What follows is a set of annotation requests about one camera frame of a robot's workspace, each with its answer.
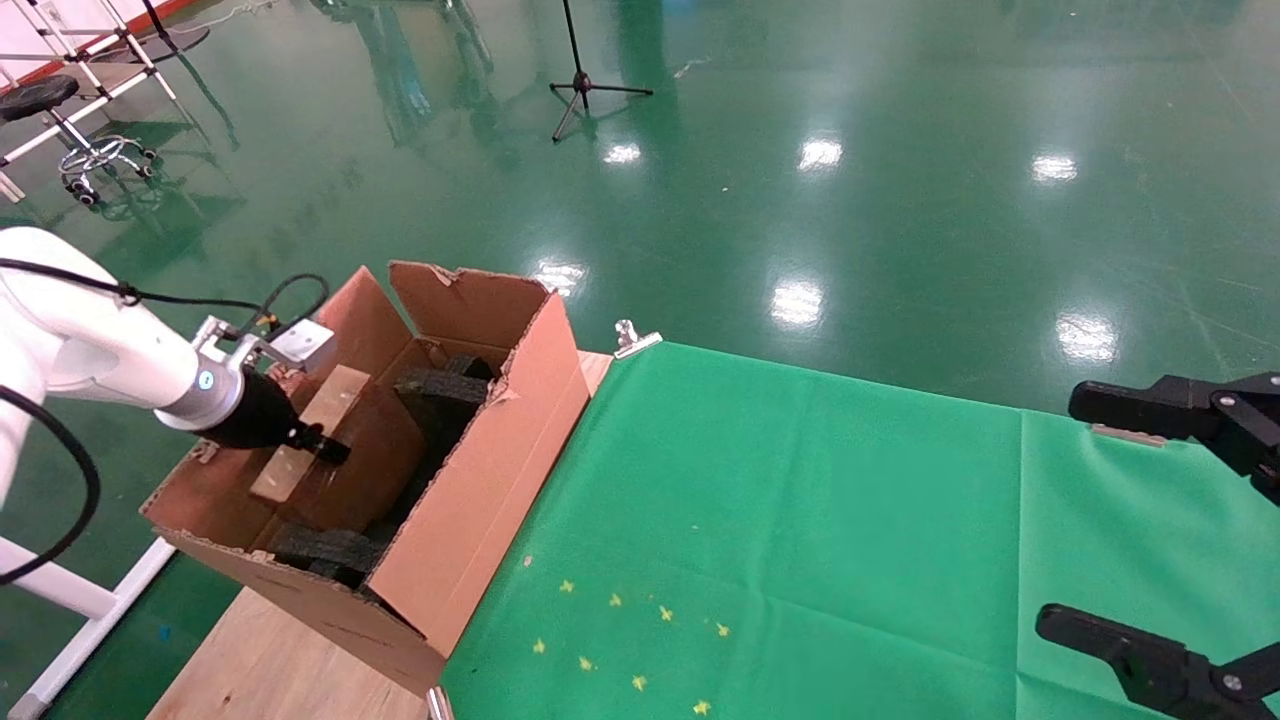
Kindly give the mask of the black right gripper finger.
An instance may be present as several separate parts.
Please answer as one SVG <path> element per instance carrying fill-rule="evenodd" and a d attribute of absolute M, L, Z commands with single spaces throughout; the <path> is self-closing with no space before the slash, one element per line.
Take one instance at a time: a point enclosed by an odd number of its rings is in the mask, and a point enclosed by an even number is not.
<path fill-rule="evenodd" d="M 1134 705 L 1172 719 L 1276 719 L 1279 643 L 1225 664 L 1164 635 L 1061 603 L 1036 618 L 1044 641 L 1107 664 Z"/>
<path fill-rule="evenodd" d="M 1075 420 L 1165 439 L 1193 439 L 1279 505 L 1276 372 L 1213 383 L 1164 375 L 1139 389 L 1085 380 L 1071 391 Z"/>

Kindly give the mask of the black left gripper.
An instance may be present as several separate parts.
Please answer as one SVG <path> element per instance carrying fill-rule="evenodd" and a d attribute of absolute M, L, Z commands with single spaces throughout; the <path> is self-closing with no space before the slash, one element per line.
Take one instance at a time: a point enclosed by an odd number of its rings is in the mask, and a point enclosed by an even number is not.
<path fill-rule="evenodd" d="M 323 427 L 303 427 L 284 389 L 261 373 L 243 370 L 243 389 L 230 414 L 205 430 L 205 439 L 229 448 L 270 448 L 280 445 L 308 452 L 324 462 L 342 465 L 349 446 L 326 436 Z"/>

